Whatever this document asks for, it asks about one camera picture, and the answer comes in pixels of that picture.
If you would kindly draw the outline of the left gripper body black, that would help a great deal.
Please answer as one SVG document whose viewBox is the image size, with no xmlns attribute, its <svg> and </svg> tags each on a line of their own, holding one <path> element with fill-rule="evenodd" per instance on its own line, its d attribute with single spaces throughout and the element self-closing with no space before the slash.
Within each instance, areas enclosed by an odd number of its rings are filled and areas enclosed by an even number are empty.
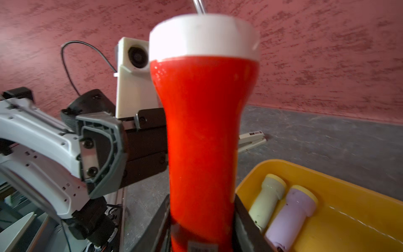
<svg viewBox="0 0 403 252">
<path fill-rule="evenodd" d="M 80 175 L 92 199 L 166 170 L 167 130 L 163 108 L 115 117 L 115 105 L 99 89 L 61 110 L 62 121 L 78 136 Z"/>
</svg>

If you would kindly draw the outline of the yellow plastic storage box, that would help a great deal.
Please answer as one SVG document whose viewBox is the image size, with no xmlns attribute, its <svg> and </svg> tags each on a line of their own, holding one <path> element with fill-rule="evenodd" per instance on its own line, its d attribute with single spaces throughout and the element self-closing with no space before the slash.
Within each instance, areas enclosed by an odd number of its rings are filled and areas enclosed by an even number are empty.
<svg viewBox="0 0 403 252">
<path fill-rule="evenodd" d="M 236 188 L 250 209 L 267 174 L 302 186 L 319 200 L 296 238 L 293 252 L 401 252 L 403 203 L 284 160 L 256 165 Z"/>
</svg>

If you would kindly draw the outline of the purple flashlight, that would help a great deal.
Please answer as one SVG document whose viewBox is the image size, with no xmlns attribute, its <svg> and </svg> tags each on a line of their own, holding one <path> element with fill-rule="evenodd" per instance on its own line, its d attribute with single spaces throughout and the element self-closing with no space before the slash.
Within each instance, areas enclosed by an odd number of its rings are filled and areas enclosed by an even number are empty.
<svg viewBox="0 0 403 252">
<path fill-rule="evenodd" d="M 293 246 L 305 220 L 311 217 L 318 198 L 308 189 L 293 185 L 285 199 L 285 204 L 270 224 L 264 237 L 278 252 L 287 252 Z"/>
</svg>

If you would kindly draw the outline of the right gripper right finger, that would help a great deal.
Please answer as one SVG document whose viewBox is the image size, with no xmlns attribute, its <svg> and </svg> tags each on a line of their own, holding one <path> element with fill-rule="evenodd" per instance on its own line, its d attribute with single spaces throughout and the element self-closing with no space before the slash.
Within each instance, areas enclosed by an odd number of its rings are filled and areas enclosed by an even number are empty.
<svg viewBox="0 0 403 252">
<path fill-rule="evenodd" d="M 234 252 L 273 252 L 238 195 L 234 201 L 232 247 Z"/>
</svg>

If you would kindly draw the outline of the green flashlight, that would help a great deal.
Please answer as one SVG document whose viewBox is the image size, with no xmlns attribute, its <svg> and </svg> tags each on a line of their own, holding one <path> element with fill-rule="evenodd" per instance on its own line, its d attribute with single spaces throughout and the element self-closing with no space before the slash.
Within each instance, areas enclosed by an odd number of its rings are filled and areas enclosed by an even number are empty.
<svg viewBox="0 0 403 252">
<path fill-rule="evenodd" d="M 249 215 L 260 233 L 267 227 L 277 202 L 283 198 L 286 188 L 287 184 L 282 178 L 274 174 L 266 175 L 261 191 L 249 210 Z"/>
</svg>

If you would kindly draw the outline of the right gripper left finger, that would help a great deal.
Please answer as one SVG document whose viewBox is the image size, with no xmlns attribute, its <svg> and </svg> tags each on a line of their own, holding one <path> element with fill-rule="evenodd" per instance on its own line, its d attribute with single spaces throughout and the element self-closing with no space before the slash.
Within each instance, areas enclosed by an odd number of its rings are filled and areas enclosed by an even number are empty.
<svg viewBox="0 0 403 252">
<path fill-rule="evenodd" d="M 167 195 L 131 252 L 170 252 L 170 195 Z"/>
</svg>

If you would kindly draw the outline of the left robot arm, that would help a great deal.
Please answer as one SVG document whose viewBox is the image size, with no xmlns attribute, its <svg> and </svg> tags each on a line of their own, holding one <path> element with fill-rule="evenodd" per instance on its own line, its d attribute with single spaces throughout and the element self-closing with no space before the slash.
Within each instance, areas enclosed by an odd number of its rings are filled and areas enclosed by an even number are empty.
<svg viewBox="0 0 403 252">
<path fill-rule="evenodd" d="M 57 120 L 35 106 L 28 88 L 1 95 L 2 175 L 89 251 L 120 249 L 124 188 L 167 166 L 162 108 L 120 120 L 94 89 Z"/>
</svg>

